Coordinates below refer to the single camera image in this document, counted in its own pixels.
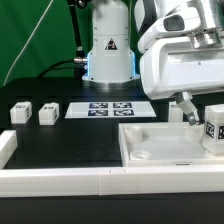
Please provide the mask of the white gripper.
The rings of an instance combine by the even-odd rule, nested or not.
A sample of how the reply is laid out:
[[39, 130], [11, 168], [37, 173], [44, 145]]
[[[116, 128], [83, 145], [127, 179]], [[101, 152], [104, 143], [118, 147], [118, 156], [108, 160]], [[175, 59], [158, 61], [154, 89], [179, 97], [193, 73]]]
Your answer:
[[151, 99], [175, 95], [191, 126], [192, 94], [224, 90], [224, 14], [219, 6], [150, 6], [140, 12], [141, 82]]

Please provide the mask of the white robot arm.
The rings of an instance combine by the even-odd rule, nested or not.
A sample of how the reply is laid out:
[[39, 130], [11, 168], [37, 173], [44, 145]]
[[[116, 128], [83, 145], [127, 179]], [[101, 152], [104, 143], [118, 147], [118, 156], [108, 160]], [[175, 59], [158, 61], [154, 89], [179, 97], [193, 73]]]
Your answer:
[[224, 91], [224, 0], [137, 0], [139, 63], [129, 47], [124, 3], [92, 4], [93, 47], [83, 81], [105, 89], [140, 81], [150, 99], [173, 97], [197, 124], [192, 97]]

